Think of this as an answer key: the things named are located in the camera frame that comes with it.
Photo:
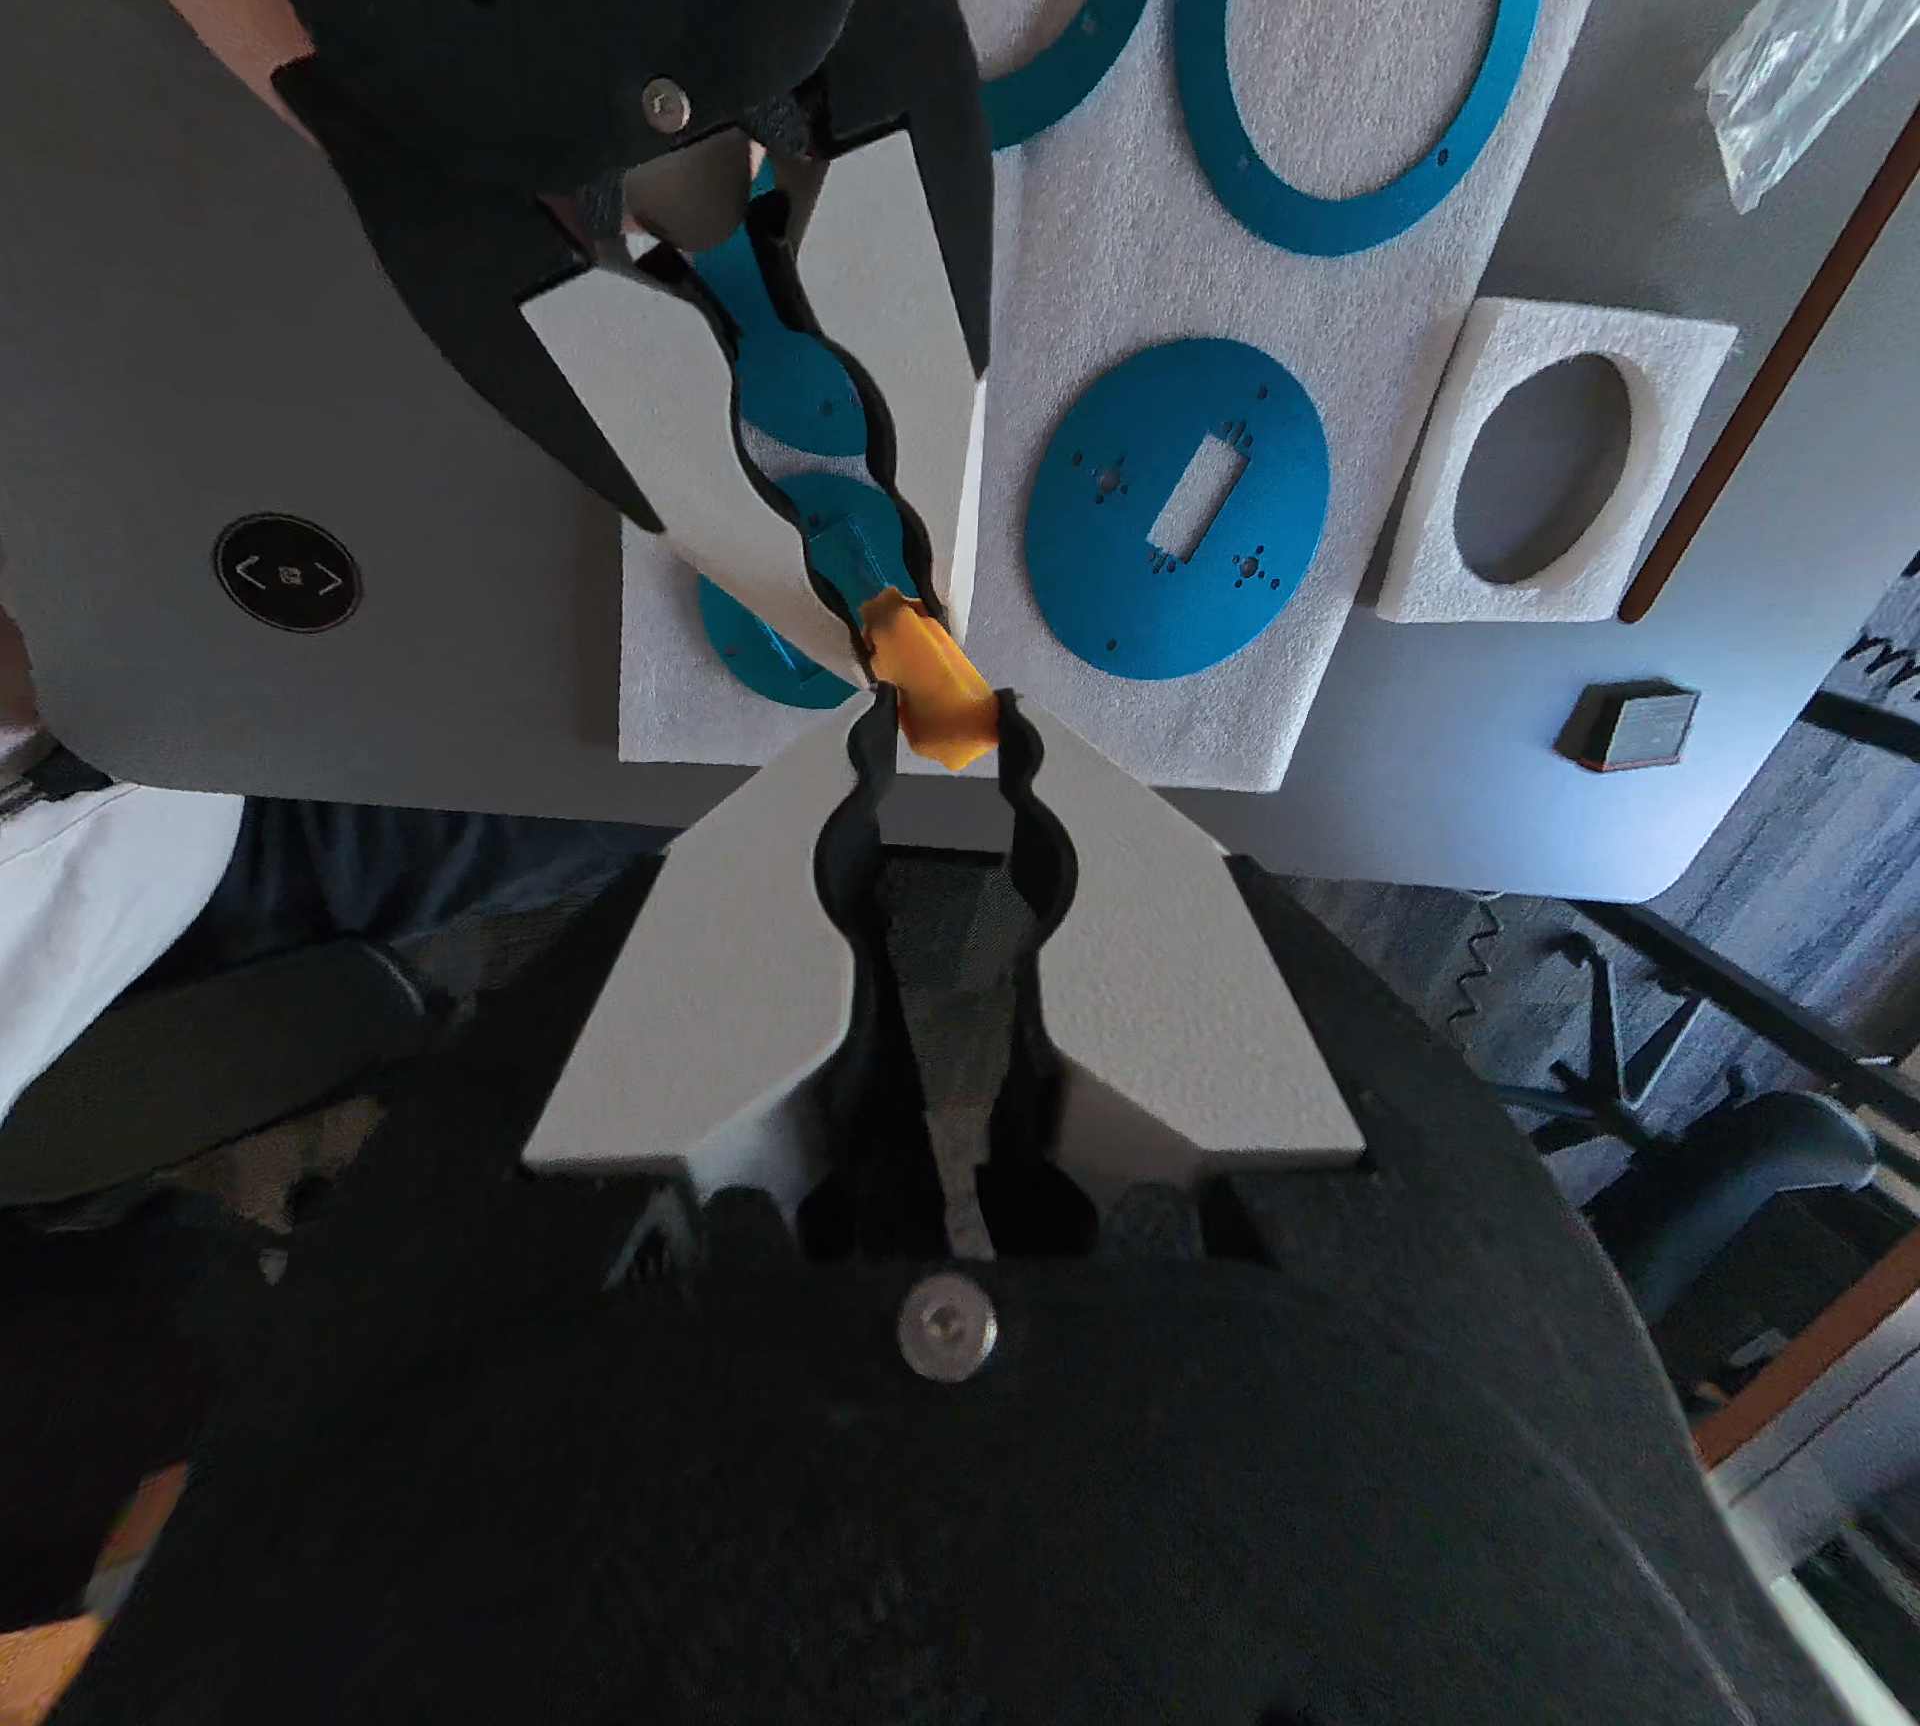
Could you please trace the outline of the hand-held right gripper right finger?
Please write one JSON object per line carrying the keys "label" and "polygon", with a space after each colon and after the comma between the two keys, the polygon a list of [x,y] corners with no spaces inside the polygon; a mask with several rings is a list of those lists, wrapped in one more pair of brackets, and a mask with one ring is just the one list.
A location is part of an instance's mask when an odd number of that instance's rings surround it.
{"label": "hand-held right gripper right finger", "polygon": [[1022,691],[1001,696],[994,756],[1034,927],[992,1162],[1095,1210],[1355,1166],[1362,1130],[1214,836]]}

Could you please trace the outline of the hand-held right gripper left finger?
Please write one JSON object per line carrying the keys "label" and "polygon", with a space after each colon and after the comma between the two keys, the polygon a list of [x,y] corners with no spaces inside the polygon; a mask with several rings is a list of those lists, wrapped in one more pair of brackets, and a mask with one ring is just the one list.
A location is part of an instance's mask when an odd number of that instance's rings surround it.
{"label": "hand-held right gripper left finger", "polygon": [[861,691],[664,853],[520,1162],[538,1175],[655,1175],[694,1201],[753,1189],[781,1215],[827,1178],[816,1078],[855,1015],[855,951],[830,921],[816,854],[861,791]]}

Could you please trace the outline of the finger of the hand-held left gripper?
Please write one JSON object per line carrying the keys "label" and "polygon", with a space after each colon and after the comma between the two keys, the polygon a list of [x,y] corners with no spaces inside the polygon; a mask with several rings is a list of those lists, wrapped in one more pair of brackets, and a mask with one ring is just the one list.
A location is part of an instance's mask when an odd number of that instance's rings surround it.
{"label": "finger of the hand-held left gripper", "polygon": [[893,493],[929,546],[947,626],[971,621],[985,369],[971,362],[915,153],[903,128],[837,159],[778,156],[795,271],[893,429]]}
{"label": "finger of the hand-held left gripper", "polygon": [[869,670],[812,582],[802,530],[740,441],[732,327],[680,252],[587,266],[520,302],[659,518],[659,537],[774,633],[849,683]]}

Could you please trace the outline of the blue metal bracket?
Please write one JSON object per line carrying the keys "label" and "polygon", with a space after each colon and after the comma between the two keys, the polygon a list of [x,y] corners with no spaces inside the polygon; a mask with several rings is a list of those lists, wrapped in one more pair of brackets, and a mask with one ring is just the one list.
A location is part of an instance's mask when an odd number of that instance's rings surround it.
{"label": "blue metal bracket", "polygon": [[806,536],[806,561],[830,582],[851,617],[886,591],[912,595],[903,563],[900,536],[883,521],[841,516]]}

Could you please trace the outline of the small blue perforated disc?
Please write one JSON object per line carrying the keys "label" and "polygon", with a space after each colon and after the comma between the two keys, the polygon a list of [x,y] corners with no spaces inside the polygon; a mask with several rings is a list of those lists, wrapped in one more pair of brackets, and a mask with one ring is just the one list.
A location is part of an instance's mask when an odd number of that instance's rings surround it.
{"label": "small blue perforated disc", "polygon": [[[835,472],[795,472],[781,477],[775,488],[799,509],[805,537],[847,512],[866,521],[886,518],[900,536],[904,563],[900,512],[872,481],[861,481]],[[785,641],[757,613],[740,605],[719,585],[712,585],[706,577],[698,581],[698,612],[708,645],[722,659],[732,677],[748,687],[753,696],[793,710],[831,710],[851,698],[855,687],[849,682],[841,682],[835,673],[805,656],[795,645]]]}

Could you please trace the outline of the orange screwdriver handle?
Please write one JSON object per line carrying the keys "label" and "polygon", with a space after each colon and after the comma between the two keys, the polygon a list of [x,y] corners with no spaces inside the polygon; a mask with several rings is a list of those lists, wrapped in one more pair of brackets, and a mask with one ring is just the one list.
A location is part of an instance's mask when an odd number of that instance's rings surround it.
{"label": "orange screwdriver handle", "polygon": [[896,696],[900,738],[912,755],[949,774],[994,755],[997,696],[921,600],[880,588],[861,607],[861,637],[869,673]]}

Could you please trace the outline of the round black desk control button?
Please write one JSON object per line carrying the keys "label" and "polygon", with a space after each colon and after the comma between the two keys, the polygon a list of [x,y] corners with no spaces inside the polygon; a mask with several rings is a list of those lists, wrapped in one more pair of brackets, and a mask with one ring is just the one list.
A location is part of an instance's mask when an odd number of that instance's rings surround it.
{"label": "round black desk control button", "polygon": [[245,512],[212,542],[209,570],[223,596],[279,633],[331,633],[363,603],[348,544],[293,512]]}

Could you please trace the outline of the grey desk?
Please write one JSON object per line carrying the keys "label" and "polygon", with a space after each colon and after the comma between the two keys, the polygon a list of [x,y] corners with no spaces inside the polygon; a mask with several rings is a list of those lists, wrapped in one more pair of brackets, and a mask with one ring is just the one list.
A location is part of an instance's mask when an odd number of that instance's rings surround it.
{"label": "grey desk", "polygon": [[[1699,441],[1760,385],[1913,92],[1895,61],[1738,215],[1696,74],[1755,4],[1591,0],[1473,294],[1738,326]],[[1097,58],[1089,83],[1141,0],[1095,5],[1055,46]],[[1396,238],[1465,177],[1537,11],[1498,0],[1409,177],[1324,197],[1256,153],[1226,5],[1173,0],[1187,139],[1239,225],[1315,257]],[[1382,619],[1424,427],[1284,783],[1165,791],[1274,872],[1651,896],[1917,546],[1912,208],[1633,626]],[[1626,436],[1623,380],[1595,357],[1504,394],[1458,502],[1473,572],[1514,582],[1567,551]],[[296,637],[237,612],[209,550],[245,512],[342,537],[352,619]],[[683,563],[454,372],[324,156],[161,0],[1,0],[1,550],[70,747],[186,792],[688,826],[764,759],[618,755],[625,530]],[[1602,682],[1700,691],[1680,762],[1596,777],[1556,755]]]}

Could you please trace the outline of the small blue plain disc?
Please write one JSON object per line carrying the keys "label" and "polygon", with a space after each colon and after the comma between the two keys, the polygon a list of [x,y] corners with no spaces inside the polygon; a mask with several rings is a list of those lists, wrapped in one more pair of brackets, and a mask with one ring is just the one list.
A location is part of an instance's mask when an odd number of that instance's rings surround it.
{"label": "small blue plain disc", "polygon": [[799,245],[805,210],[791,200],[774,153],[748,142],[748,212],[725,240],[692,257],[706,292],[734,326],[740,418],[774,442],[835,462],[866,453],[866,418],[847,366],[778,316],[757,260],[753,228]]}

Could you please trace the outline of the white foam sheet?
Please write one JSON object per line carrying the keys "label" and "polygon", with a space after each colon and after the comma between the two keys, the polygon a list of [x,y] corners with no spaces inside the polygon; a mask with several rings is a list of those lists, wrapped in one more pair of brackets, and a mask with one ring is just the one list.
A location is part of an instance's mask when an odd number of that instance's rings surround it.
{"label": "white foam sheet", "polygon": [[[1032,71],[1067,33],[1086,36],[1095,0],[960,0],[992,76]],[[1078,107],[994,153],[992,369],[983,394],[978,557],[966,647],[994,683],[1034,691],[1137,778],[1182,791],[1273,792],[1308,722],[1388,505],[1409,462],[1460,323],[1516,203],[1547,109],[1591,0],[1537,0],[1532,39],[1498,120],[1465,177],[1416,225],[1365,252],[1277,249],[1215,200],[1173,76],[1176,0],[1121,9],[1121,53]],[[1256,153],[1299,190],[1369,193],[1409,177],[1467,88],[1498,0],[1231,0],[1224,58]],[[1239,581],[1219,532],[1257,481],[1253,411],[1207,400],[1219,372],[1186,372],[1172,442],[1243,441],[1240,474],[1204,542],[1125,595],[1180,612],[1186,581],[1214,561],[1236,600],[1281,600],[1239,652],[1172,682],[1125,682],[1069,652],[1043,621],[1026,575],[1026,512],[1055,427],[1078,394],[1111,385],[1137,352],[1172,343],[1249,344],[1299,387],[1323,427],[1327,500],[1310,561],[1285,591]],[[692,572],[625,530],[625,759],[758,762],[799,715],[725,677],[698,630]]]}

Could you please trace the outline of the blue disc with rectangular cutout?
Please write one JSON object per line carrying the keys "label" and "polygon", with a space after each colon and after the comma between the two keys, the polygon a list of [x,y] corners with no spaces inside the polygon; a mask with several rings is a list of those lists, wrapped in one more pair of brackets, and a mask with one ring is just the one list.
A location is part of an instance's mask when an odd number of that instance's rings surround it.
{"label": "blue disc with rectangular cutout", "polygon": [[1026,505],[1026,577],[1089,666],[1200,676],[1289,605],[1327,500],[1323,420],[1274,357],[1236,338],[1151,344],[1053,429]]}

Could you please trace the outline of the white foam block with hole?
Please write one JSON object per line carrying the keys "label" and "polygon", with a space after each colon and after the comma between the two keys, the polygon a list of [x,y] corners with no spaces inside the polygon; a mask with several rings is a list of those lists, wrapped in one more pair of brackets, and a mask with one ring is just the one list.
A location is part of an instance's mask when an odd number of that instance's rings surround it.
{"label": "white foam block with hole", "polygon": [[[1567,299],[1477,298],[1425,415],[1376,612],[1396,626],[1591,626],[1615,617],[1696,418],[1739,338],[1728,323]],[[1458,502],[1504,394],[1577,357],[1629,400],[1623,472],[1567,551],[1493,582],[1460,551]]]}

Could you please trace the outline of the small black box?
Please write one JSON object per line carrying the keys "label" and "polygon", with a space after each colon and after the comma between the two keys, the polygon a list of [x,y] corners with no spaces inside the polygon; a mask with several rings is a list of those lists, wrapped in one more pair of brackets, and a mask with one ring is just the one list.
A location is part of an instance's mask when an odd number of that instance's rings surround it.
{"label": "small black box", "polygon": [[1671,682],[1602,682],[1577,691],[1551,740],[1585,774],[1636,774],[1680,762],[1700,691]]}

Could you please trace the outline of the black saddle stool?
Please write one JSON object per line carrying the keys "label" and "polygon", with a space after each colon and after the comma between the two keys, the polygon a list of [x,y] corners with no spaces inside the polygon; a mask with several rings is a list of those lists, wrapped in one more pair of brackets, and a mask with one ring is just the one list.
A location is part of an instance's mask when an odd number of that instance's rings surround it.
{"label": "black saddle stool", "polygon": [[1551,1061],[1556,1091],[1501,1085],[1495,1095],[1508,1110],[1535,1115],[1526,1138],[1537,1157],[1595,1140],[1626,1151],[1620,1175],[1580,1208],[1626,1294],[1652,1325],[1770,1199],[1857,1192],[1881,1162],[1874,1134],[1850,1103],[1821,1091],[1760,1092],[1739,1071],[1693,1123],[1659,1130],[1647,1115],[1652,1091],[1696,1016],[1721,1012],[1821,1085],[1842,1085],[1860,1101],[1878,1091],[1878,1066],[1645,907],[1591,906],[1584,917],[1652,965],[1673,1009],[1640,1045],[1629,1045],[1612,955],[1580,931],[1561,934],[1556,953],[1588,979],[1585,1061]]}

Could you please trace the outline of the large clear plastic bag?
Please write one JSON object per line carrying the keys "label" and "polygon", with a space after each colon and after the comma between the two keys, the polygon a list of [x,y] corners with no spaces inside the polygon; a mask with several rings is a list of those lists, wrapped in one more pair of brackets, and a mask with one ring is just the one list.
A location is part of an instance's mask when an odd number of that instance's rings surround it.
{"label": "large clear plastic bag", "polygon": [[1714,47],[1703,99],[1725,197],[1748,215],[1917,29],[1917,0],[1756,0]]}

